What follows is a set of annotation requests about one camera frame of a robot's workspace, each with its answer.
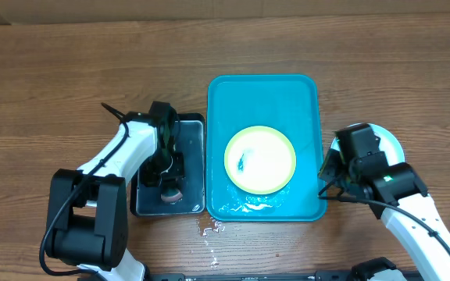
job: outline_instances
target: plastic tray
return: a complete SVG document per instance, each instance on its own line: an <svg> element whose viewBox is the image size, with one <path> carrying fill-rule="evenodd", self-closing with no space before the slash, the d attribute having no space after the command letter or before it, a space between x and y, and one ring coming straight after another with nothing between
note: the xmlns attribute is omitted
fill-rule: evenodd
<svg viewBox="0 0 450 281"><path fill-rule="evenodd" d="M303 75L219 76L208 92L206 207L222 221L310 222L327 203L317 198L323 163L316 85ZM250 126L269 126L293 144L296 170L281 190L254 195L236 187L223 164L228 141Z"/></svg>

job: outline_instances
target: wooden table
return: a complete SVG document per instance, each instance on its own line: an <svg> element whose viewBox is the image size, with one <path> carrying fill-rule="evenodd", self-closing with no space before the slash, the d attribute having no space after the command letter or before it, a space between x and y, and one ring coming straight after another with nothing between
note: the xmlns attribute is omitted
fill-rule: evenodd
<svg viewBox="0 0 450 281"><path fill-rule="evenodd" d="M312 77L324 150L349 124L388 128L450 229L450 14L0 27L0 279L57 280L38 264L49 183L117 131L101 101L205 115L210 81L242 73ZM206 213L129 223L128 247L153 272L313 272L380 256L414 269L362 205L331 202L314 223L225 222L207 237Z"/></svg>

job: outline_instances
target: blue tray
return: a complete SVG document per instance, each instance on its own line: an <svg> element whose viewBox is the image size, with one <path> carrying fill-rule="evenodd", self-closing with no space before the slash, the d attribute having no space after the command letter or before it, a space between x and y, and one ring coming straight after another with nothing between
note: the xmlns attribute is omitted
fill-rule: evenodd
<svg viewBox="0 0 450 281"><path fill-rule="evenodd" d="M236 187L223 164L229 140L250 126L269 126L293 144L296 170L273 194ZM311 222L326 212L317 199L323 163L316 85L304 75L219 76L208 92L206 207L221 221Z"/></svg>

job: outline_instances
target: teal tray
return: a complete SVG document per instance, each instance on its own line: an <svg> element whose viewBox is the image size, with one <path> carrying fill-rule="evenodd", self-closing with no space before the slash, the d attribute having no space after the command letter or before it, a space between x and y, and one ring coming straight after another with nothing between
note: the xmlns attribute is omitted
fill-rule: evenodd
<svg viewBox="0 0 450 281"><path fill-rule="evenodd" d="M206 207L221 221L311 222L327 202L317 198L324 182L317 89L304 75L219 76L208 92ZM269 126L295 148L296 170L281 190L250 194L236 187L223 164L229 140L250 126Z"/></svg>

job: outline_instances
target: round plate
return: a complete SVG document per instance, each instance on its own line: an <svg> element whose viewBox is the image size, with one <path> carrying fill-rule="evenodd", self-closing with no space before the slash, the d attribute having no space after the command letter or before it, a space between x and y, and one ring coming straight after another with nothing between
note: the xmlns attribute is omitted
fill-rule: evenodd
<svg viewBox="0 0 450 281"><path fill-rule="evenodd" d="M380 150L384 151L387 156L388 165L395 165L401 162L405 162L405 155L402 146L398 142L397 138L390 133L389 130L383 128L382 126L374 125L369 123L371 129L376 136L378 136L380 140ZM336 138L333 139L333 143L331 144L331 148L340 151L340 145L338 144Z"/></svg>
<svg viewBox="0 0 450 281"><path fill-rule="evenodd" d="M278 130L243 129L225 149L225 170L232 182L252 194L271 194L284 187L296 167L295 149Z"/></svg>

